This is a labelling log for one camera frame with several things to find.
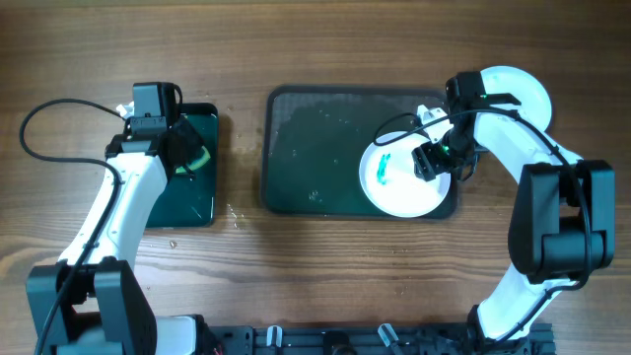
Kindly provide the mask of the green yellow sponge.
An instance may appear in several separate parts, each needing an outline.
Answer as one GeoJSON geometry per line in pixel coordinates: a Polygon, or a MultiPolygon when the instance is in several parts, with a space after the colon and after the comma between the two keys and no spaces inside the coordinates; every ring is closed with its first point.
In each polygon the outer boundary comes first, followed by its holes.
{"type": "Polygon", "coordinates": [[[202,146],[197,155],[183,166],[175,170],[176,175],[194,176],[197,170],[200,170],[211,159],[211,155],[205,146],[202,146]]]}

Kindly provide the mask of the white top plate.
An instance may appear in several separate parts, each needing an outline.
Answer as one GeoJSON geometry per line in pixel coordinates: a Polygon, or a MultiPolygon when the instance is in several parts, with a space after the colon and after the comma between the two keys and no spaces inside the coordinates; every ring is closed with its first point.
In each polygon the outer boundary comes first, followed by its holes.
{"type": "Polygon", "coordinates": [[[531,74],[512,66],[492,66],[480,71],[487,95],[512,94],[521,102],[494,104],[493,107],[517,109],[520,116],[538,130],[546,131],[552,118],[552,103],[543,85],[531,74]]]}

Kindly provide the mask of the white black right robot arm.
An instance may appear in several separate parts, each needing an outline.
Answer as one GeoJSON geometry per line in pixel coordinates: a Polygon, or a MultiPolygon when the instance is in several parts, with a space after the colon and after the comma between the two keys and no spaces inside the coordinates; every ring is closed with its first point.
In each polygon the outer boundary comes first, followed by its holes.
{"type": "Polygon", "coordinates": [[[513,67],[460,72],[446,84],[451,128],[412,152],[414,174],[475,170],[488,152],[518,184],[508,232],[511,265],[469,320],[479,351],[527,337],[532,322],[562,292],[582,289],[608,267],[615,250],[615,173],[585,160],[545,130],[550,112],[542,85],[513,67]]]}

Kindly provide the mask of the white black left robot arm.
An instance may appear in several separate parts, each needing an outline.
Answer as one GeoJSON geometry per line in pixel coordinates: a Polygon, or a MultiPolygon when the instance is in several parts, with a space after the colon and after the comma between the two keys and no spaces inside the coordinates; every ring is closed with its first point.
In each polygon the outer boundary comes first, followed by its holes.
{"type": "Polygon", "coordinates": [[[187,104],[178,85],[137,83],[80,231],[58,260],[31,271],[38,354],[218,354],[200,315],[159,317],[135,274],[149,228],[209,225],[216,195],[217,110],[187,104]]]}

